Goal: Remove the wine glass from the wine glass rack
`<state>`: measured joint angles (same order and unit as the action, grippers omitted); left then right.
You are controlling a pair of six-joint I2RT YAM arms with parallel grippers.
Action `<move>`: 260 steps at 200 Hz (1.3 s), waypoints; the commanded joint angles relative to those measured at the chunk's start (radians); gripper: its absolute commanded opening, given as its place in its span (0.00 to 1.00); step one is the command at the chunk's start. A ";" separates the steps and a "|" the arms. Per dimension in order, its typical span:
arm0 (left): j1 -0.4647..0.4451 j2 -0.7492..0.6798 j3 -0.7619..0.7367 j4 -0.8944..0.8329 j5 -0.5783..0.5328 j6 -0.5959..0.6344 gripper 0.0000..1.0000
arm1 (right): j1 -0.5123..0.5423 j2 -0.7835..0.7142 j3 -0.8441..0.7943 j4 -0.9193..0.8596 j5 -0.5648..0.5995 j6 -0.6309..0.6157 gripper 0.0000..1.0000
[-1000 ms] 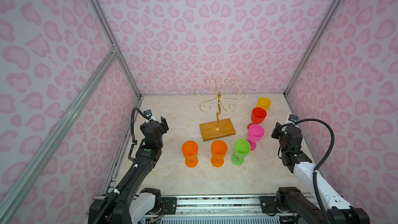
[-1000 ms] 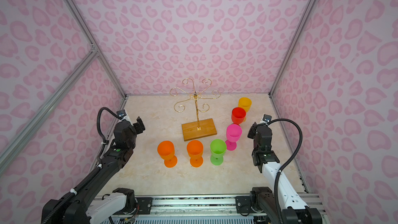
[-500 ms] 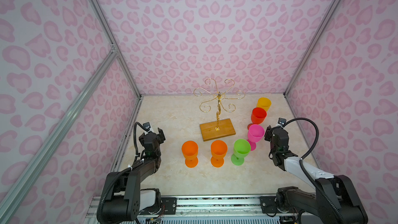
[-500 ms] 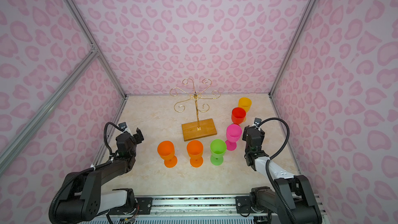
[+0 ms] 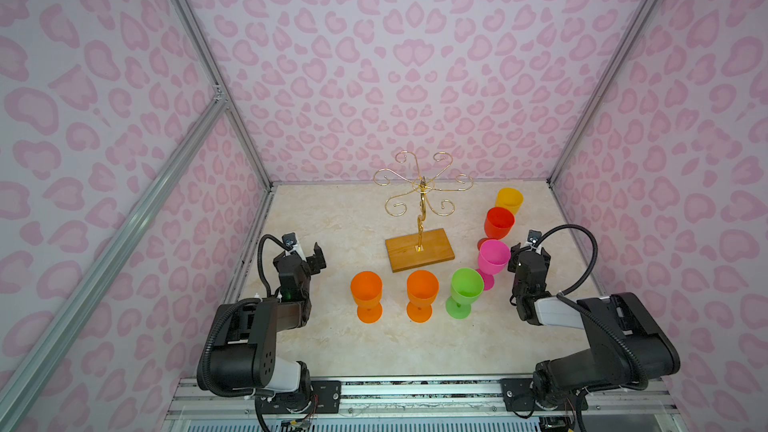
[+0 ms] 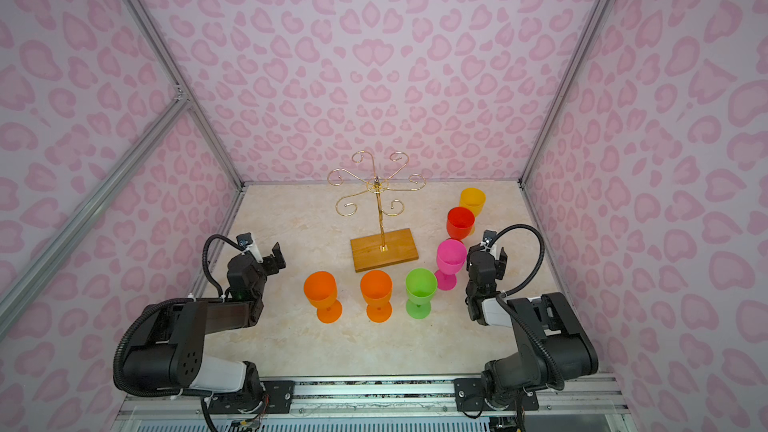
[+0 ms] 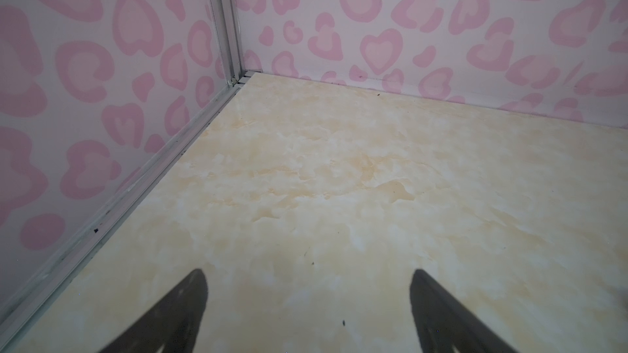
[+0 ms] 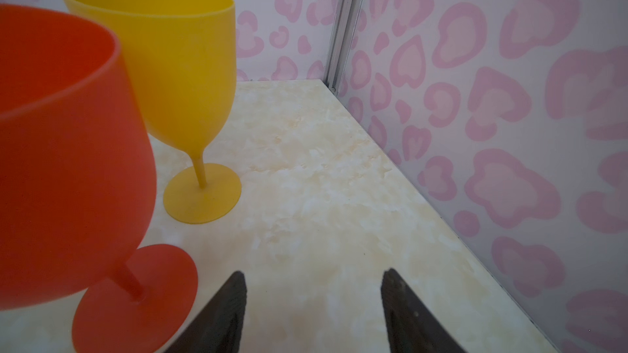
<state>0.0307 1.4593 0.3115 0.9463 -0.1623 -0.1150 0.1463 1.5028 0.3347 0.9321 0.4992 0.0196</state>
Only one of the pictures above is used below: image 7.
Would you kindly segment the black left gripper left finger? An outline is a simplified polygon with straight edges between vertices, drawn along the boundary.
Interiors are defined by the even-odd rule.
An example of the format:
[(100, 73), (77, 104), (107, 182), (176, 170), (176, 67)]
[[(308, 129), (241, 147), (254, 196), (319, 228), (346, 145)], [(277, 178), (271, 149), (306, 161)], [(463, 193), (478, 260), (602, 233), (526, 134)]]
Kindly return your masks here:
[(102, 351), (192, 352), (208, 296), (204, 272), (194, 269)]

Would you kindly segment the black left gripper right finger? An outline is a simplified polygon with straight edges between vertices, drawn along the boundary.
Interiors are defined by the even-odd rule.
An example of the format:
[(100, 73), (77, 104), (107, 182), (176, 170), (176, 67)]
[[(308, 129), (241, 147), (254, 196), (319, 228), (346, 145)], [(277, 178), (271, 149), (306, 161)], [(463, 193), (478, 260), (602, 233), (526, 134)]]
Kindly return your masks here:
[(423, 352), (516, 352), (427, 271), (414, 272), (410, 305)]

